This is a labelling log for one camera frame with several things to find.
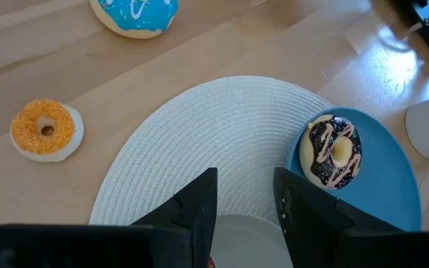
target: light wood surface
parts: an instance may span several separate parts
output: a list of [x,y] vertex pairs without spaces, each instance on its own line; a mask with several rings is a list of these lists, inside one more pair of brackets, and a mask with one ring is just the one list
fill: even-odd
[[[169,31],[145,41],[111,33],[87,0],[0,0],[0,223],[87,223],[137,126],[190,87],[234,74],[286,80],[384,122],[415,169],[429,230],[429,161],[404,129],[405,108],[429,99],[429,48],[387,0],[179,0]],[[84,119],[64,162],[31,162],[10,143],[11,119],[34,98]]]

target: round placemat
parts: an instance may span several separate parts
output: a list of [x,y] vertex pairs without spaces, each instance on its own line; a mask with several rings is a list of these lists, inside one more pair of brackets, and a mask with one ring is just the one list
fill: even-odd
[[331,104],[267,77],[226,77],[170,100],[130,136],[102,183],[91,224],[127,225],[154,210],[206,168],[218,169],[218,214],[278,224],[274,167],[296,134]]

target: orange sprinkles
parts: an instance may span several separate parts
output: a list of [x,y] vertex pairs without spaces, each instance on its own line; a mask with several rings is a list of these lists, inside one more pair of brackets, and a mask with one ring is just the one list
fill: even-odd
[[[37,125],[40,118],[55,123],[51,135],[42,134]],[[75,125],[67,109],[57,101],[33,100],[13,119],[10,131],[14,142],[22,150],[47,154],[63,149],[71,141]]]

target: donut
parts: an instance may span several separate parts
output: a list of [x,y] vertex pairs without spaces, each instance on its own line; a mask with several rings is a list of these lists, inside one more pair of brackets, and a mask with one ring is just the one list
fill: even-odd
[[337,115],[321,115],[308,124],[299,144],[305,176],[315,185],[341,189],[357,175],[362,144],[354,125]]
[[211,256],[208,259],[208,268],[216,268],[215,262]]
[[135,39],[166,31],[178,11],[178,0],[90,0],[90,4],[110,30]]
[[77,149],[82,137],[79,112],[55,100],[31,101],[10,126],[13,146],[36,162],[64,160]]

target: blue frosting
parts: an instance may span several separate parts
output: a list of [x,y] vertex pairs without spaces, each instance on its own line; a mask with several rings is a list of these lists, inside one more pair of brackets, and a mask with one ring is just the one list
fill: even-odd
[[166,31],[178,0],[98,0],[122,30]]

